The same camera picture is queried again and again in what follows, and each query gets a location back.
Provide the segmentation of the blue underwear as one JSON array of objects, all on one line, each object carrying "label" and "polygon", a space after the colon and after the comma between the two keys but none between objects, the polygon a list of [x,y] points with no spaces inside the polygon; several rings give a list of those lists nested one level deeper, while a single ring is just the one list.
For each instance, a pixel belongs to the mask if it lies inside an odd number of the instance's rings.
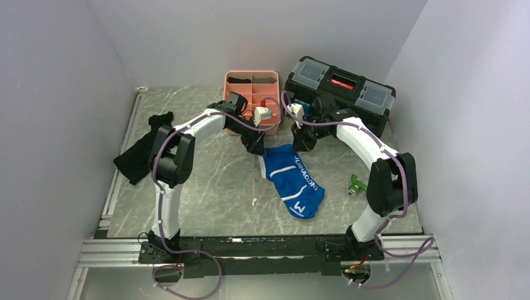
[{"label": "blue underwear", "polygon": [[308,220],[315,217],[325,196],[325,189],[310,175],[299,153],[291,144],[267,147],[259,156],[261,177],[272,182],[288,213]]}]

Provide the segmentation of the black underwear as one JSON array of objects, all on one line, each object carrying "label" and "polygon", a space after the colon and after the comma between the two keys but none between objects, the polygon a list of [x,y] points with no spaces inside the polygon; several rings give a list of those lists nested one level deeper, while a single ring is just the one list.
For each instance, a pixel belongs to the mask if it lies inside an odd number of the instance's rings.
[{"label": "black underwear", "polygon": [[158,129],[161,126],[171,126],[173,119],[174,114],[172,112],[151,116],[148,119],[150,131],[136,141],[129,149],[113,159],[117,170],[130,184],[136,185],[149,174],[149,155]]}]

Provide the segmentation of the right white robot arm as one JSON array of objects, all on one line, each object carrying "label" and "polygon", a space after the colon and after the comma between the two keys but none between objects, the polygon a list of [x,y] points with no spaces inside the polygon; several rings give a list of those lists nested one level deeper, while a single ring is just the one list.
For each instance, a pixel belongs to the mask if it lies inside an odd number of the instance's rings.
[{"label": "right white robot arm", "polygon": [[288,93],[280,96],[285,112],[294,120],[292,148],[310,152],[318,140],[332,136],[347,145],[369,169],[367,206],[348,228],[344,250],[351,259],[360,259],[393,218],[404,218],[408,207],[418,198],[414,157],[400,153],[382,142],[351,108],[341,108],[332,94],[317,97],[305,114]]}]

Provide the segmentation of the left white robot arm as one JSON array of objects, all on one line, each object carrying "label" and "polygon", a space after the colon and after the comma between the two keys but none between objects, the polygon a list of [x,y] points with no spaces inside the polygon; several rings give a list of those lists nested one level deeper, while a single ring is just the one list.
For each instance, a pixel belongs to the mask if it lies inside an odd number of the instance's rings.
[{"label": "left white robot arm", "polygon": [[248,153],[265,156],[265,131],[244,118],[247,106],[243,95],[230,92],[227,100],[210,104],[188,122],[158,129],[149,157],[157,210],[148,241],[163,262],[174,261],[181,250],[179,203],[183,185],[193,170],[196,145],[228,129],[240,136]]}]

